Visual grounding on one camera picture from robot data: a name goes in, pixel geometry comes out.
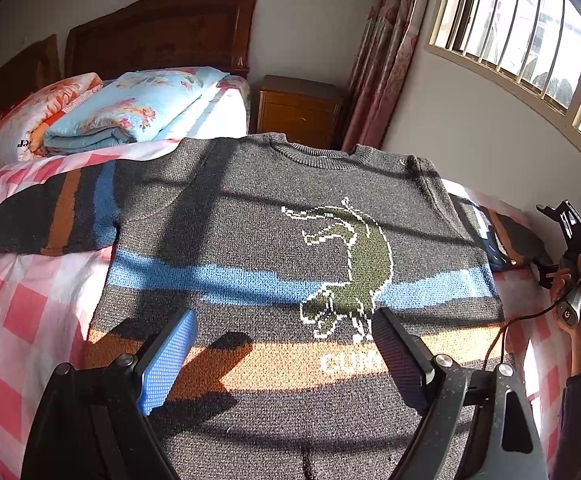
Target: wooden headboard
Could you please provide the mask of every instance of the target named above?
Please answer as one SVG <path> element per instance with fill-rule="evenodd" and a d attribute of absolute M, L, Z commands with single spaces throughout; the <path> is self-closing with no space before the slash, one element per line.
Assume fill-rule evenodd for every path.
<path fill-rule="evenodd" d="M 66 41 L 65 77 L 212 66 L 248 75 L 256 0 L 139 0 L 73 28 Z"/>
<path fill-rule="evenodd" d="M 57 37 L 30 44 L 0 68 L 0 111 L 61 79 Z"/>

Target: nightstand top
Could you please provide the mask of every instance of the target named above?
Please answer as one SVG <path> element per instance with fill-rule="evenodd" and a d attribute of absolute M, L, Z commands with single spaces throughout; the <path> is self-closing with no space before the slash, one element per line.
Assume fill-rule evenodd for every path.
<path fill-rule="evenodd" d="M 337 102 L 341 102 L 343 99 L 341 92 L 333 85 L 277 75 L 267 75 L 264 77 L 262 91 L 298 94 Z"/>

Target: red and white checkered fabric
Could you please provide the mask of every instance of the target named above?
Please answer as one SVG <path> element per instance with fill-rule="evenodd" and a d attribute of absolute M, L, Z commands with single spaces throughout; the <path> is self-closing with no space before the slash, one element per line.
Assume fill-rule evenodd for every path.
<path fill-rule="evenodd" d="M 143 142 L 96 152 L 25 162 L 0 171 L 0 203 L 54 174 L 113 158 L 148 160 L 171 152 L 177 140 Z M 449 191 L 528 224 L 522 212 L 446 183 Z M 106 250 L 61 257 L 0 254 L 0 480 L 18 479 L 30 425 L 53 368 L 77 367 L 93 311 L 110 262 Z M 496 276 L 507 319 L 547 304 L 527 270 Z M 534 350 L 528 350 L 528 341 Z M 524 364 L 535 420 L 550 461 L 557 445 L 561 390 L 568 377 L 569 345 L 552 317 L 521 324 L 509 332 L 509 349 Z"/>

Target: curtain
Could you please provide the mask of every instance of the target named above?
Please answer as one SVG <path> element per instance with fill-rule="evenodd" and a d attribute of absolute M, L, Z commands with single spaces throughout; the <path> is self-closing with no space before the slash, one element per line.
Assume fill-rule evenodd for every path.
<path fill-rule="evenodd" d="M 428 0 L 380 0 L 370 11 L 350 73 L 342 150 L 380 148 L 413 57 Z"/>

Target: cable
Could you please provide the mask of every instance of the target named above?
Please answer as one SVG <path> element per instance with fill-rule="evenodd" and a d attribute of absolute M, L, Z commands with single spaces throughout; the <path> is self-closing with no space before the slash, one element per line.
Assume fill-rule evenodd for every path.
<path fill-rule="evenodd" d="M 553 304 L 551 304 L 548 308 L 545 308 L 544 310 L 542 310 L 541 312 L 538 312 L 536 314 L 529 314 L 527 316 L 515 317 L 515 318 L 511 319 L 509 322 L 505 323 L 504 326 L 502 326 L 499 329 L 499 332 L 497 332 L 497 335 L 495 336 L 492 344 L 488 348 L 488 352 L 486 352 L 486 357 L 483 359 L 483 366 L 481 367 L 481 369 L 486 370 L 486 365 L 488 364 L 488 359 L 490 358 L 490 354 L 491 354 L 491 352 L 493 352 L 493 349 L 497 345 L 497 341 L 499 341 L 500 336 L 502 336 L 502 338 L 501 338 L 501 356 L 499 358 L 499 364 L 503 364 L 505 347 L 506 347 L 506 332 L 508 331 L 508 328 L 510 325 L 512 325 L 513 323 L 516 323 L 518 321 L 523 321 L 526 319 L 535 319 L 536 317 L 540 317 L 540 316 L 543 316 L 544 314 L 547 314 L 552 309 L 554 309 L 559 304 L 559 302 L 561 300 L 563 300 L 563 298 L 565 298 L 571 292 L 571 290 L 574 290 L 575 288 L 577 288 L 580 283 L 581 283 L 581 275 L 579 276 L 579 279 L 577 280 L 577 283 L 574 284 L 574 286 L 572 286 L 572 287 L 565 286 L 564 291 L 561 294 L 561 296 L 557 300 L 555 300 L 553 302 Z"/>

